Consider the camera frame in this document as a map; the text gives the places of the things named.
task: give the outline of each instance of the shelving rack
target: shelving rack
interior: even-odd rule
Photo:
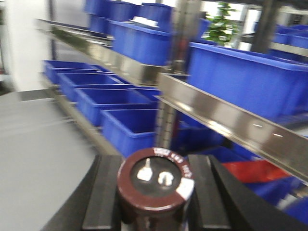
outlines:
[[[230,0],[228,2],[256,5],[264,3],[261,0]],[[306,0],[288,2],[308,9],[308,1]],[[189,4],[197,5],[197,1],[182,0],[180,4],[182,8],[177,11],[177,20],[185,16],[185,12],[182,12],[184,4],[186,4],[186,9],[189,9]],[[143,65],[120,55],[108,48],[108,40],[104,38],[90,38],[76,34],[74,27],[65,27],[52,21],[38,20],[38,26],[52,39],[64,42],[133,84],[158,84],[158,88],[163,94],[160,97],[159,116],[157,118],[157,146],[169,147],[175,114],[178,110],[308,182],[308,139],[305,137],[201,91],[168,74],[161,73],[158,75],[159,72],[166,72],[170,69],[162,66]],[[305,50],[299,52],[307,55]],[[63,109],[77,118],[76,121],[81,124],[81,127],[84,127],[84,131],[92,136],[95,143],[101,146],[103,151],[117,154],[117,151],[104,138],[98,138],[100,134],[97,131],[89,132],[95,130],[95,128],[87,124],[88,122],[85,119],[81,119],[81,115],[76,110],[72,110],[73,106],[56,92],[55,86],[49,83],[47,87]]]

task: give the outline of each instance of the capacitor label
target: capacitor label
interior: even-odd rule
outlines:
[[[176,189],[176,192],[185,200],[187,201],[190,196],[192,195],[194,188],[194,180],[182,177],[181,182]]]

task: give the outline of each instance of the metal shelf post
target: metal shelf post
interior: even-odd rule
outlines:
[[[170,148],[175,119],[176,110],[160,101],[156,118],[156,147]]]

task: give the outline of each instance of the gray surface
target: gray surface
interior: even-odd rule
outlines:
[[[19,96],[20,96],[21,101],[50,98],[50,96],[47,94],[45,90],[20,91]]]
[[[0,96],[0,230],[38,231],[88,171],[96,150],[52,99]]]

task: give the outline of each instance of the capacitor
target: capacitor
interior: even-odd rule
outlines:
[[[164,148],[135,152],[117,176],[123,221],[137,231],[180,231],[194,189],[188,162]]]

